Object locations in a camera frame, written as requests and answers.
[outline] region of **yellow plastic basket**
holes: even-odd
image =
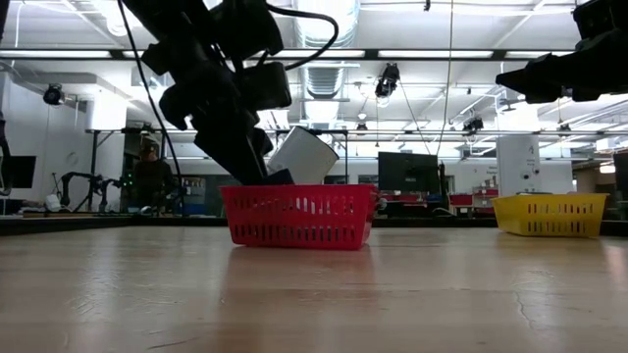
[[[499,229],[525,236],[598,237],[606,194],[493,199]]]

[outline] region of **wooden tabletop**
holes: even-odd
[[[374,229],[358,252],[225,228],[0,238],[5,352],[623,352],[628,241]]]

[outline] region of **red plastic basket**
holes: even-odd
[[[357,250],[368,240],[373,185],[221,187],[235,244]]]

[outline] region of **air duct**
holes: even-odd
[[[353,46],[357,32],[357,20],[360,10],[359,0],[292,0],[292,6],[299,11],[325,14],[333,17],[339,24],[338,39],[332,48]],[[330,37],[331,25],[310,19],[296,19],[295,24],[298,46],[301,48],[320,48]],[[312,123],[329,123],[338,115],[338,101],[324,101],[340,98],[346,68],[303,68],[301,69],[302,92],[304,98],[320,99],[306,102],[305,116]]]

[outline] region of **wooden table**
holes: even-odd
[[[628,241],[375,229],[359,252],[225,228],[0,237],[0,351],[624,352]]]

